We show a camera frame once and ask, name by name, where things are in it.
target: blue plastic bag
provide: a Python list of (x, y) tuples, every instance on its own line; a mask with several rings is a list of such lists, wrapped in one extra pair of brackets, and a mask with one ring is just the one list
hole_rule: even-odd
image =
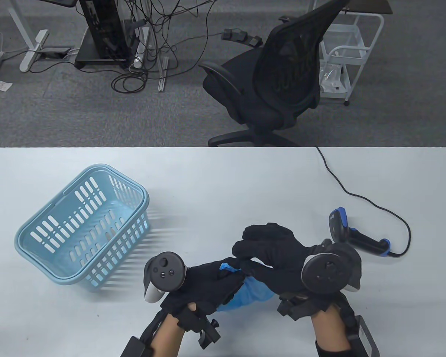
[[(221, 264), (220, 269), (237, 271), (227, 263)], [(243, 286), (236, 292), (235, 296), (226, 305), (220, 305), (217, 311), (230, 311), (254, 303), (255, 301), (267, 301), (272, 298), (274, 292), (269, 290), (266, 284), (257, 281), (254, 277), (247, 277)]]

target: computer tower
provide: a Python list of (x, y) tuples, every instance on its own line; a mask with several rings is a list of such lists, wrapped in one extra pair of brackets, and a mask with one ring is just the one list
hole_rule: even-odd
[(131, 15), (122, 9), (123, 0), (79, 0), (88, 30), (75, 60), (85, 64), (128, 66), (135, 56), (138, 40), (131, 30)]

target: blue plastic basket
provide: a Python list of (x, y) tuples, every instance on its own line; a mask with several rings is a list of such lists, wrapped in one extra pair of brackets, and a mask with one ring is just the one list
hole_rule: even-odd
[(141, 185), (93, 165), (20, 228), (15, 248), (55, 283), (94, 290), (150, 230), (148, 205)]

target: white cart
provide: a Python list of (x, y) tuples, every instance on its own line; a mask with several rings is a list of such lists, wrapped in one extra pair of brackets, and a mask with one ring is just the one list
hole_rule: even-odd
[[(344, 99), (344, 105), (350, 104), (349, 99), (357, 85), (362, 70), (378, 40), (385, 20), (381, 14), (346, 12), (341, 15), (355, 16), (352, 24), (332, 24), (327, 30), (324, 40), (320, 43), (323, 57), (320, 59), (320, 96), (325, 98)], [(358, 22), (361, 16), (377, 17), (380, 21), (370, 46), (366, 46), (362, 38)], [(353, 81), (350, 81), (347, 65), (359, 66)], [(335, 75), (335, 81), (329, 82), (330, 73)]]

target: cart wheel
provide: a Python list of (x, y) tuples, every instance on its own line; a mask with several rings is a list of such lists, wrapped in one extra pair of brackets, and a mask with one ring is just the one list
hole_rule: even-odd
[(75, 61), (75, 68), (78, 70), (82, 69), (84, 67), (84, 63)]

